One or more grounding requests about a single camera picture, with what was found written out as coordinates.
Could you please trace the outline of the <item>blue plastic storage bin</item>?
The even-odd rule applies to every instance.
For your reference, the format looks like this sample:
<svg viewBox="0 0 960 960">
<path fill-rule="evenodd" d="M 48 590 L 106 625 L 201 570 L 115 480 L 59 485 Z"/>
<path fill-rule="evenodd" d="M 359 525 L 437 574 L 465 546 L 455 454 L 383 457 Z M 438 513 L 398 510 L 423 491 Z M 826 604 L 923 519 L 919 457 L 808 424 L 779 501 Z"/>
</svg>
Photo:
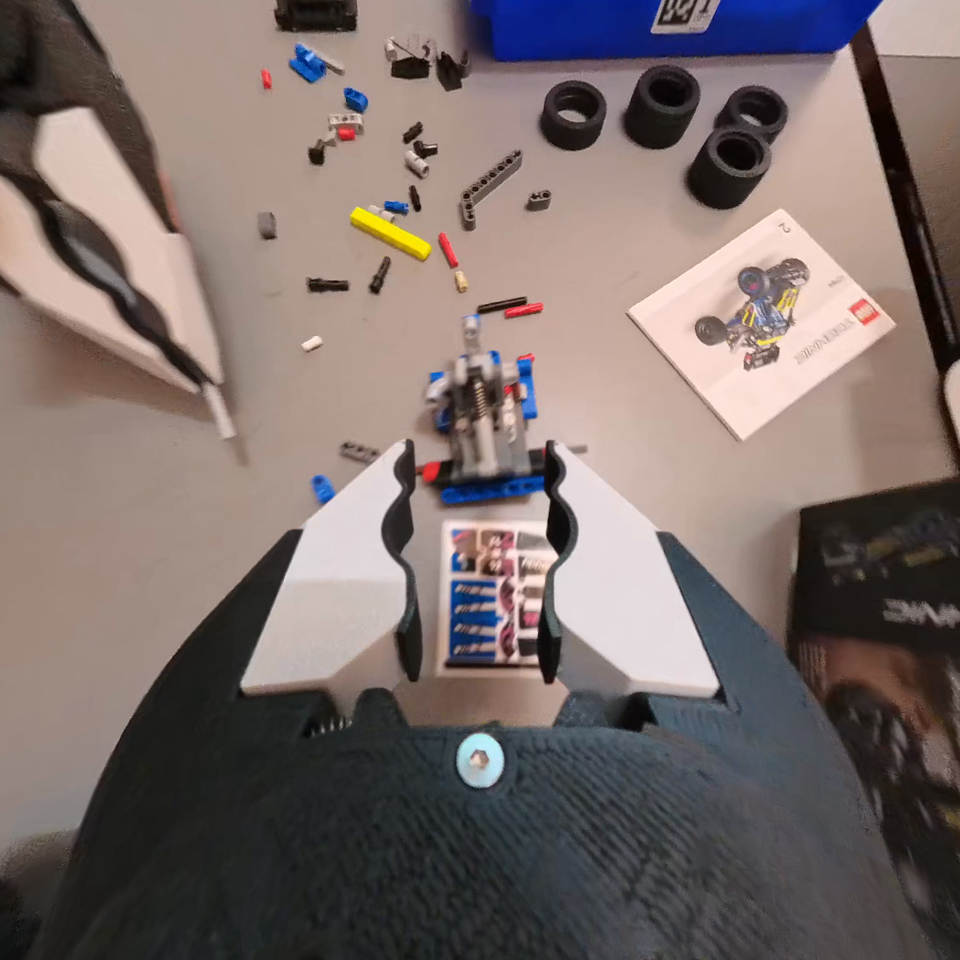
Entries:
<svg viewBox="0 0 960 960">
<path fill-rule="evenodd" d="M 501 62 L 829 54 L 879 1 L 473 1 Z"/>
</svg>

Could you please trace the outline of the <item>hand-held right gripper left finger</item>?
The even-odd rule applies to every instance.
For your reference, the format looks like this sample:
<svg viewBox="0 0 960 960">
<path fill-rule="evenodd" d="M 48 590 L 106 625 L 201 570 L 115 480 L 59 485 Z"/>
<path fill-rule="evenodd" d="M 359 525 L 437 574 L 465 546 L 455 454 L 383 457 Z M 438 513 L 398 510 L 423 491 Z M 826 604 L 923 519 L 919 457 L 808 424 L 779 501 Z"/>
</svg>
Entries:
<svg viewBox="0 0 960 960">
<path fill-rule="evenodd" d="M 411 439 L 390 446 L 301 527 L 241 679 L 245 694 L 360 694 L 415 683 L 423 624 Z"/>
</svg>

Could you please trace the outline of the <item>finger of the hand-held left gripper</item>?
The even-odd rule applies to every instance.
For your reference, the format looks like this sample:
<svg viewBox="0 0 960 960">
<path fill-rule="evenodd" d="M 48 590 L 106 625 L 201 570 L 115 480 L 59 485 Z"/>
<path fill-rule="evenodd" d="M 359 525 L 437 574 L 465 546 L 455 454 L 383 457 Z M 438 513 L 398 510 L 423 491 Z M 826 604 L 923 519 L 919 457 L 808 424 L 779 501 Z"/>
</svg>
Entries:
<svg viewBox="0 0 960 960">
<path fill-rule="evenodd" d="M 5 177 L 1 202 L 2 278 L 26 305 L 142 371 L 186 392 L 200 392 L 157 346 L 127 326 L 106 292 L 66 267 L 47 245 L 37 210 Z"/>
<path fill-rule="evenodd" d="M 174 342 L 222 386 L 221 351 L 191 247 L 162 221 L 93 110 L 72 107 L 41 117 L 33 162 L 59 198 L 105 232 Z"/>
</svg>

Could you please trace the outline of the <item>black lego beam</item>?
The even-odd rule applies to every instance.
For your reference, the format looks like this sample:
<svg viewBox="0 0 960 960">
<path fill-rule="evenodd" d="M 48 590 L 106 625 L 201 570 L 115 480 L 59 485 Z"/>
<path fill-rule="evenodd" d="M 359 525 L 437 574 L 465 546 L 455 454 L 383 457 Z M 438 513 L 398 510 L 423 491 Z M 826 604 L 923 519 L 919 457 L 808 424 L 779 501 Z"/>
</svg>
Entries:
<svg viewBox="0 0 960 960">
<path fill-rule="evenodd" d="M 357 1 L 275 1 L 273 18 L 288 33 L 352 33 Z"/>
</svg>

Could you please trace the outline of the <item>black cardboard box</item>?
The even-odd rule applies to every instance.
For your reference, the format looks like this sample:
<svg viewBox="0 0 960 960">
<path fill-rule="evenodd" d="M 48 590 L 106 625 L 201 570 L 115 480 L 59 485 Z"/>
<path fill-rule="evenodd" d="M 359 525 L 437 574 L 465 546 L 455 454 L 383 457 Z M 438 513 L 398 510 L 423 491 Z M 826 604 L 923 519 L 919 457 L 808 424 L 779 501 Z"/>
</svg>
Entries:
<svg viewBox="0 0 960 960">
<path fill-rule="evenodd" d="M 800 510 L 787 649 L 921 928 L 958 958 L 958 479 Z"/>
</svg>

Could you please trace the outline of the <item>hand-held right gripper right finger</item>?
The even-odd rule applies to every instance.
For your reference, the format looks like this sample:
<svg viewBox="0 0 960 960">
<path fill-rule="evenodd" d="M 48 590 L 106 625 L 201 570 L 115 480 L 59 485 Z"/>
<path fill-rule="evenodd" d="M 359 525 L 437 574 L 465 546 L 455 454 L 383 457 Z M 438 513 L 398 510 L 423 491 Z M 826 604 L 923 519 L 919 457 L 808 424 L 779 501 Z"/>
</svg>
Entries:
<svg viewBox="0 0 960 960">
<path fill-rule="evenodd" d="M 565 444 L 544 449 L 546 539 L 538 667 L 601 694 L 716 694 L 719 678 L 658 527 Z"/>
</svg>

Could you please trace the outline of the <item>closed lego instruction booklet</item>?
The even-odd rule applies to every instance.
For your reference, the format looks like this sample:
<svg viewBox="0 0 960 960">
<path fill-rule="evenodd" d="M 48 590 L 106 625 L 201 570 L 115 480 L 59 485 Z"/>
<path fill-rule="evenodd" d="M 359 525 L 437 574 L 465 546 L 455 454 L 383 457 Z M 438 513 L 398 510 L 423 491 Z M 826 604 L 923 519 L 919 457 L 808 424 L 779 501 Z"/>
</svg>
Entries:
<svg viewBox="0 0 960 960">
<path fill-rule="evenodd" d="M 627 315 L 739 442 L 895 328 L 784 209 Z"/>
</svg>

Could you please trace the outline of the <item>grey and black lego piece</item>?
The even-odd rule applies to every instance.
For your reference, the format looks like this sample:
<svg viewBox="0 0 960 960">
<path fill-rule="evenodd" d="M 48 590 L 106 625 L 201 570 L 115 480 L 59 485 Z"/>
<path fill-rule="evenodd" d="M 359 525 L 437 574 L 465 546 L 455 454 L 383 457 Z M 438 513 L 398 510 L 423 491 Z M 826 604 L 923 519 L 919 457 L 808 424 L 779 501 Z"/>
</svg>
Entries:
<svg viewBox="0 0 960 960">
<path fill-rule="evenodd" d="M 390 77 L 408 81 L 427 79 L 438 59 L 436 40 L 418 34 L 405 39 L 389 36 L 384 43 L 384 53 Z"/>
</svg>

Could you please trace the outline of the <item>lego sticker sheet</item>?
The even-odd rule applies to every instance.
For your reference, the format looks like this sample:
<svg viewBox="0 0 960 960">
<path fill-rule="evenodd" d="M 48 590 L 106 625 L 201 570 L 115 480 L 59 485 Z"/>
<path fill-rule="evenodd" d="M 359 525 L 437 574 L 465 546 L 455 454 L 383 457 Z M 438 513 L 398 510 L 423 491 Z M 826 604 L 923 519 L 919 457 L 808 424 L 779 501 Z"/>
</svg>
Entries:
<svg viewBox="0 0 960 960">
<path fill-rule="evenodd" d="M 444 522 L 438 674 L 536 669 L 546 573 L 556 558 L 544 520 Z"/>
</svg>

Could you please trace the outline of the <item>grey and blue lego chassis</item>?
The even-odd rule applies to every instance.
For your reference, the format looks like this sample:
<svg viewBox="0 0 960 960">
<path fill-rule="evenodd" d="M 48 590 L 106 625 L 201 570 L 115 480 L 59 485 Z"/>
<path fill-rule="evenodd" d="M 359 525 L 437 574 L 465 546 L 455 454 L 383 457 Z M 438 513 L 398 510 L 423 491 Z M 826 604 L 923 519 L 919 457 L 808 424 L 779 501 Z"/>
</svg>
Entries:
<svg viewBox="0 0 960 960">
<path fill-rule="evenodd" d="M 462 317 L 462 353 L 430 374 L 425 402 L 449 445 L 417 470 L 446 507 L 525 498 L 545 490 L 546 450 L 528 443 L 539 415 L 532 353 L 508 357 L 482 342 L 478 313 Z"/>
</svg>

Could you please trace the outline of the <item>dark grey L-shaped lego beam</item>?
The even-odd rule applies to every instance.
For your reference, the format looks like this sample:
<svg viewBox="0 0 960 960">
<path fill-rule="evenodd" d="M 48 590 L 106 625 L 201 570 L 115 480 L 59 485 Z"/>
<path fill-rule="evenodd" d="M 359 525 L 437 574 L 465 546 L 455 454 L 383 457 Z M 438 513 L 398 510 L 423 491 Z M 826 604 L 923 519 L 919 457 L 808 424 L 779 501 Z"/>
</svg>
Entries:
<svg viewBox="0 0 960 960">
<path fill-rule="evenodd" d="M 462 190 L 458 210 L 464 231 L 472 232 L 476 229 L 477 207 L 522 168 L 522 161 L 523 151 L 513 150 Z"/>
</svg>

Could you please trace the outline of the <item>yellow lego beam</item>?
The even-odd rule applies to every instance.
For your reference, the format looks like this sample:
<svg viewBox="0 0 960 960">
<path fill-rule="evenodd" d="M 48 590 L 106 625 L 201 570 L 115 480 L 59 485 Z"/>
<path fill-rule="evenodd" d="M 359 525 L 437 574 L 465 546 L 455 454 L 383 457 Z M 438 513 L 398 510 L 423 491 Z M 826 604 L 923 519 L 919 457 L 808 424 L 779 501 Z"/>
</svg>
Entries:
<svg viewBox="0 0 960 960">
<path fill-rule="evenodd" d="M 362 233 L 418 261 L 426 261 L 431 254 L 432 246 L 425 239 L 365 208 L 355 207 L 350 213 L 350 223 Z"/>
</svg>

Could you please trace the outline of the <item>light grey lego axle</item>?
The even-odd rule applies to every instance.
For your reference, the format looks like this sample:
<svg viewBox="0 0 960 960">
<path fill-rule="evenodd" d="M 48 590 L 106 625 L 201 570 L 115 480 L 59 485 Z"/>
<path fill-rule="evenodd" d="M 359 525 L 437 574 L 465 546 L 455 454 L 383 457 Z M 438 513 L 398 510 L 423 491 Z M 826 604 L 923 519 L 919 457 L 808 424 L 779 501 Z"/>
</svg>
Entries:
<svg viewBox="0 0 960 960">
<path fill-rule="evenodd" d="M 231 441 L 235 439 L 237 433 L 234 426 L 234 421 L 227 408 L 220 388 L 211 383 L 209 380 L 206 380 L 201 383 L 200 391 L 209 409 L 213 424 L 220 439 L 223 441 Z"/>
</svg>

